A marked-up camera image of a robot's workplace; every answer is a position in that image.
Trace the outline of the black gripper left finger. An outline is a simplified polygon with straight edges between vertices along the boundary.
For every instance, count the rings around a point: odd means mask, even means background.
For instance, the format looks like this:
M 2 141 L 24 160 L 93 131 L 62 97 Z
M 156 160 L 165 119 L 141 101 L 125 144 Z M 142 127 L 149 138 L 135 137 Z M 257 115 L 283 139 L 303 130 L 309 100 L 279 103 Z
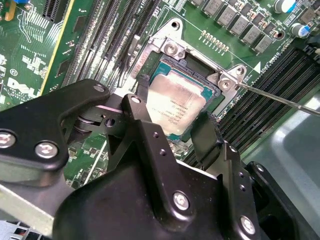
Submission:
M 73 192 L 62 182 L 68 144 L 79 116 L 90 108 L 115 120 L 99 130 L 120 140 L 110 153 L 108 174 L 137 163 L 155 217 L 165 227 L 186 227 L 196 212 L 192 201 L 179 205 L 174 195 L 190 193 L 162 128 L 154 124 L 143 100 L 127 94 L 109 107 L 110 92 L 85 79 L 27 101 L 0 114 L 0 207 L 32 227 L 53 226 Z

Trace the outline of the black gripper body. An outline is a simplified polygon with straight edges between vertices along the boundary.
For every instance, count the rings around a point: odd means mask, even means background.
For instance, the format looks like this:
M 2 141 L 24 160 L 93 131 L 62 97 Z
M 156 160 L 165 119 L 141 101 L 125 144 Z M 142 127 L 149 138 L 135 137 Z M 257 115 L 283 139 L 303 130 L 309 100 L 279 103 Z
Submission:
M 156 218 L 140 166 L 127 163 L 75 190 L 57 211 L 55 240 L 232 240 L 223 216 L 222 183 L 178 163 L 196 216 L 184 230 L 171 231 Z

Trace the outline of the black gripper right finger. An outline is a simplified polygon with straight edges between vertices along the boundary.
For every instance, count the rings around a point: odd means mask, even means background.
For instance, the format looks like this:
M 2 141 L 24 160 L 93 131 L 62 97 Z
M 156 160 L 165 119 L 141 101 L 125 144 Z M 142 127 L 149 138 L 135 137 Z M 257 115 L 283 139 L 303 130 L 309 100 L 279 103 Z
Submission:
M 218 180 L 218 225 L 228 240 L 308 240 L 310 225 L 269 171 L 244 164 L 216 119 L 203 112 L 191 129 L 195 159 Z

